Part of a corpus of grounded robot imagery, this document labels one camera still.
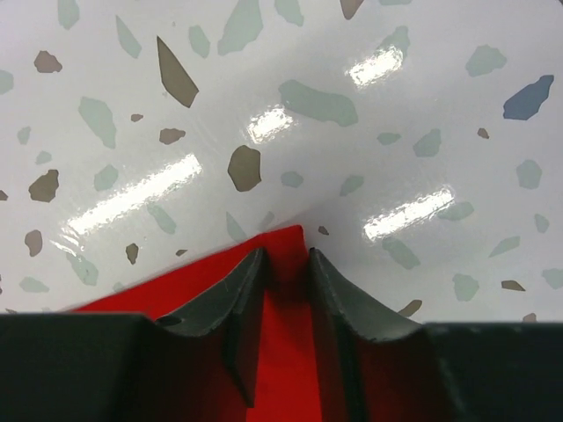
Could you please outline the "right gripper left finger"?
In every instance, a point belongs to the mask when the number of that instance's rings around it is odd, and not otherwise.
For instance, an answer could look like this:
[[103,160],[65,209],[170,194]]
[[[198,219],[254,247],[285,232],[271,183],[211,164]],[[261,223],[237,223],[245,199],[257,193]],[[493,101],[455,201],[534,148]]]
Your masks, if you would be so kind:
[[173,312],[1,317],[4,421],[242,421],[253,407],[267,253]]

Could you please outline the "red t-shirt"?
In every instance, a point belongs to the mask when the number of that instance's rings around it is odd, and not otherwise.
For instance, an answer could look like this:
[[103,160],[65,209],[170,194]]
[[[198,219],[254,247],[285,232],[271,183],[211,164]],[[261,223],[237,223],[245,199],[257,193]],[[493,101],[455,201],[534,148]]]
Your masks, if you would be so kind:
[[155,319],[225,277],[250,251],[271,263],[264,296],[255,405],[248,421],[319,421],[321,405],[306,294],[309,252],[303,228],[262,233],[136,286],[77,307],[79,312],[136,311]]

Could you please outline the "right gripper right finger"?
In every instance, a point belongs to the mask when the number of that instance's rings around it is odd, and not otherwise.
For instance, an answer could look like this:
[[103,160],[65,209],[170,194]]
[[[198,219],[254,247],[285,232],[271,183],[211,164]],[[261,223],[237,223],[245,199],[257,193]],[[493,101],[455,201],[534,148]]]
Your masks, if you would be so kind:
[[317,249],[309,274],[323,420],[561,420],[560,324],[417,324]]

